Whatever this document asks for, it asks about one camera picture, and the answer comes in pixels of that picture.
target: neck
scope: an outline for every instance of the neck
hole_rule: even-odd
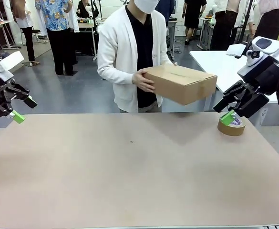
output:
[[[142,12],[134,3],[134,0],[130,0],[129,4],[127,5],[128,10],[130,13],[139,21],[145,21],[147,14]]]

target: man holding cardboard box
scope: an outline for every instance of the man holding cardboard box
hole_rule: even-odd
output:
[[[172,64],[166,44],[166,23],[155,8],[159,0],[130,0],[104,23],[98,46],[98,73],[113,83],[121,112],[161,112],[162,97],[144,68]]]

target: gray pants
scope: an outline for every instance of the gray pants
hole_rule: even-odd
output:
[[[158,107],[157,101],[155,101],[148,107],[139,108],[138,112],[139,113],[160,113],[160,112],[162,112],[162,107]],[[127,113],[127,112],[120,109],[120,113]]]

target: black pants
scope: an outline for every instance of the black pants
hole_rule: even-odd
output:
[[[34,50],[33,50],[33,41],[32,41],[32,27],[21,28],[26,38],[26,46],[29,61],[35,61]]]
[[[223,11],[216,14],[216,24],[211,39],[210,50],[226,51],[234,43],[237,29],[234,29],[237,13]]]
[[[51,31],[47,29],[47,32],[54,58],[55,73],[62,75],[64,64],[66,74],[72,74],[72,49],[68,44],[70,37],[68,30]]]
[[[279,36],[279,9],[263,14],[257,27],[255,37],[277,40]]]

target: box flap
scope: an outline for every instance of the box flap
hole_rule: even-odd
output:
[[[148,73],[180,85],[190,85],[198,81],[214,77],[212,74],[201,72],[198,70],[185,68],[182,66],[174,66],[172,64],[165,64],[156,67],[146,68]]]

